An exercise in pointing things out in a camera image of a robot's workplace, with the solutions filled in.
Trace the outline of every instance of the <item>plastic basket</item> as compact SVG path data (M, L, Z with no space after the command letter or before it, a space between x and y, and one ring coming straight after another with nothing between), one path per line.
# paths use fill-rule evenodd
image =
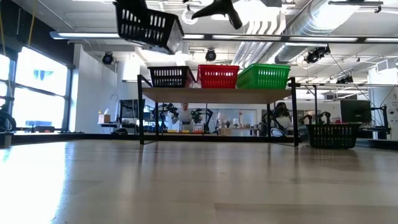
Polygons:
M252 64L238 75L236 86L248 89L285 89L290 66Z
M202 88L235 88L239 66L199 65L198 83Z
M190 88L195 82L189 66L148 67L153 87Z
M310 146L324 149L355 147L360 124L308 124Z
M121 38L142 45L149 45L153 51L175 54L184 36L178 16L152 9L132 6L118 0L114 2L118 34ZM146 11L145 20L133 11Z

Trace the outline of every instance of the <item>red basket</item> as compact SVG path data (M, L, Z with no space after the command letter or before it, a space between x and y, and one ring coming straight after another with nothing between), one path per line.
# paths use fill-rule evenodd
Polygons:
M202 88L235 88L239 66L199 65L198 83Z

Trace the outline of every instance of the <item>floor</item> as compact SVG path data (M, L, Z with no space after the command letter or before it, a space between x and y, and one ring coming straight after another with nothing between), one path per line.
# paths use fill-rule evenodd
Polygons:
M397 223L398 152L72 141L0 149L0 223Z

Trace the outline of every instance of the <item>person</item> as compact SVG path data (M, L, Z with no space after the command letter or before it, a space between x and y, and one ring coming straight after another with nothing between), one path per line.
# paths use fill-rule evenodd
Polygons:
M191 111L188 109L188 103L181 103L181 109L178 109L178 117L172 115L172 123L175 124L178 120L182 123L182 129L192 132L193 121Z
M283 127L283 130L281 131L283 131L285 134L287 134L289 128L293 128L289 110L287 109L285 103L280 102L276 105L273 117Z

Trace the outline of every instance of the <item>camera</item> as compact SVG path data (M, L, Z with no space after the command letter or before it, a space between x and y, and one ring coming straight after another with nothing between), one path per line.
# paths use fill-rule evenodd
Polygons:
M114 62L114 57L112 52L105 52L104 57L102 58L102 63L105 65L111 65Z
M217 55L216 55L216 52L214 51L214 49L207 50L206 57L205 57L206 61L212 62L212 61L216 60L216 57L217 57Z

